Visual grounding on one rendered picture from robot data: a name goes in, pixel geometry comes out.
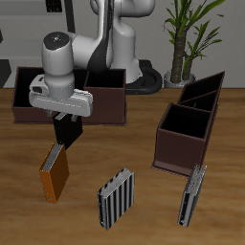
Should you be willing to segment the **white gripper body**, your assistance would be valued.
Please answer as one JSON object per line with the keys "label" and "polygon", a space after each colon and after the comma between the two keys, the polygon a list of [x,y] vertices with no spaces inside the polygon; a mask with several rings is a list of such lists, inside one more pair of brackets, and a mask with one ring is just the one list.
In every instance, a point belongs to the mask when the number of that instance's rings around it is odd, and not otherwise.
{"label": "white gripper body", "polygon": [[33,107],[82,117],[89,117],[93,112],[93,95],[78,89],[75,89],[74,94],[65,100],[53,100],[47,96],[31,92],[29,94],[29,101]]}

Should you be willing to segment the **dark brown desk caddy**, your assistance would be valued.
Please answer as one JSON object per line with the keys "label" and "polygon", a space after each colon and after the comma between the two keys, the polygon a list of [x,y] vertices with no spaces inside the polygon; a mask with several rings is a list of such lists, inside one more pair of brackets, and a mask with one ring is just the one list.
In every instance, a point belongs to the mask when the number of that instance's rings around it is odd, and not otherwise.
{"label": "dark brown desk caddy", "polygon": [[[41,67],[17,68],[11,106],[15,123],[53,123],[43,109],[29,103],[29,86],[43,73]],[[74,76],[75,88],[93,95],[93,112],[90,117],[81,118],[84,125],[126,125],[124,69],[110,69],[97,75],[75,68]]]}
{"label": "dark brown desk caddy", "polygon": [[177,103],[170,103],[156,132],[152,168],[189,178],[202,166],[215,120],[225,73],[187,84]]}

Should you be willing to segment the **orange book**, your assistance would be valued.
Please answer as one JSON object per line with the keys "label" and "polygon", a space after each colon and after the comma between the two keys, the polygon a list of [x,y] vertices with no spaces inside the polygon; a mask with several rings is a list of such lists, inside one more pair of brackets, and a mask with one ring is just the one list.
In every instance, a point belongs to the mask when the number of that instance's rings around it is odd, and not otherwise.
{"label": "orange book", "polygon": [[47,202],[55,204],[69,177],[65,145],[52,144],[39,168],[39,174]]}

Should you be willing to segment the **black and white striped book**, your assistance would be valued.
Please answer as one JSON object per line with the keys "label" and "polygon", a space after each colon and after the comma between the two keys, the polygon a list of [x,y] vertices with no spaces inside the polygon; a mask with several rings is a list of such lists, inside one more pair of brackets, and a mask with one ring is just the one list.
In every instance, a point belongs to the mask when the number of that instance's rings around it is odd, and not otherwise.
{"label": "black and white striped book", "polygon": [[134,203],[135,173],[124,167],[97,191],[100,224],[109,230]]}

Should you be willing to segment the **grey book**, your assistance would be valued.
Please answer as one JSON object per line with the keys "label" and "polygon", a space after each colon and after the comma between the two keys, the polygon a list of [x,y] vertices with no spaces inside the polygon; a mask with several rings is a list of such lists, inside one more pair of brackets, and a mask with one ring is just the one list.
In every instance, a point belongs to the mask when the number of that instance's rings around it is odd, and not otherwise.
{"label": "grey book", "polygon": [[179,225],[184,227],[189,225],[197,200],[199,198],[206,169],[206,167],[201,167],[197,164],[195,164],[192,169],[182,196],[182,202],[178,216]]}

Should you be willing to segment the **green pot plant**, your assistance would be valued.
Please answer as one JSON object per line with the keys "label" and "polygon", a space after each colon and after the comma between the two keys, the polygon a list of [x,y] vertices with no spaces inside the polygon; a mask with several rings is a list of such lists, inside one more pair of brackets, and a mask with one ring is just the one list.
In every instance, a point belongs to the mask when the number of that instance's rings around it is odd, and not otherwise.
{"label": "green pot plant", "polygon": [[165,76],[165,85],[179,88],[193,82],[190,77],[192,62],[197,57],[205,57],[203,51],[210,45],[221,42],[221,39],[215,39],[219,27],[205,36],[210,20],[200,26],[196,26],[196,23],[224,2],[225,0],[213,0],[208,3],[208,0],[204,0],[194,10],[191,7],[192,0],[174,0],[174,11],[167,9],[170,18],[164,24],[169,23],[172,27],[172,31],[170,29],[167,31],[171,37],[169,42],[173,45],[174,51],[171,70]]}

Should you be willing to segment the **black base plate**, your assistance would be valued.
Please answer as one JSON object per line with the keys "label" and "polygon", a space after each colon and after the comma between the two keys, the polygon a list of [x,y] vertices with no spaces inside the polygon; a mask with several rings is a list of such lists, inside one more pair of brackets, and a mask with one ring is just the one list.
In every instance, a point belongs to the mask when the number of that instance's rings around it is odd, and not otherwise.
{"label": "black base plate", "polygon": [[139,65],[143,75],[136,81],[125,85],[126,95],[151,95],[157,93],[163,85],[162,76],[147,59],[140,59]]}

